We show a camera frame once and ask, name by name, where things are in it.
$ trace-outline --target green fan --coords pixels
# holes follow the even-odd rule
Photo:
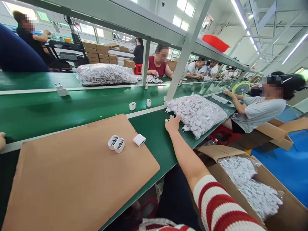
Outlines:
[[[236,84],[232,88],[232,93],[236,94],[236,95],[243,95],[246,92],[248,92],[249,88],[250,88],[250,82],[249,81],[241,82],[241,83]]]

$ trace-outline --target red plastic basket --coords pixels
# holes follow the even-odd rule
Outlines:
[[[214,35],[203,35],[204,42],[210,44],[212,47],[216,48],[220,52],[225,52],[230,46],[224,43],[222,40]]]

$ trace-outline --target red shirt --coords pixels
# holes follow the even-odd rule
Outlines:
[[[149,56],[149,69],[148,70],[156,70],[159,76],[163,76],[165,74],[167,63],[163,62],[160,67],[157,67],[154,63],[154,56]]]

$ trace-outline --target gray t-shirt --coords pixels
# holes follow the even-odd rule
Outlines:
[[[244,103],[247,105],[245,108],[246,114],[234,114],[231,117],[245,133],[252,132],[256,127],[278,116],[287,104],[284,99],[271,99],[262,102],[264,99],[265,97],[261,96],[246,96],[244,98]]]

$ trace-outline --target hair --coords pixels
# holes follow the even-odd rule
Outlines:
[[[140,42],[140,46],[143,47],[143,39],[142,38],[136,38]]]
[[[306,81],[300,74],[284,74],[283,72],[273,72],[267,81],[269,84],[275,84],[283,90],[283,99],[290,100],[295,96],[295,91],[305,89]]]
[[[19,12],[19,11],[13,11],[13,17],[16,20],[16,22],[18,24],[21,23],[21,21],[25,20],[27,18],[26,15],[24,15],[23,13]]]
[[[158,45],[157,45],[157,48],[156,48],[156,50],[155,50],[155,53],[161,52],[164,48],[168,49],[167,46],[158,44]]]

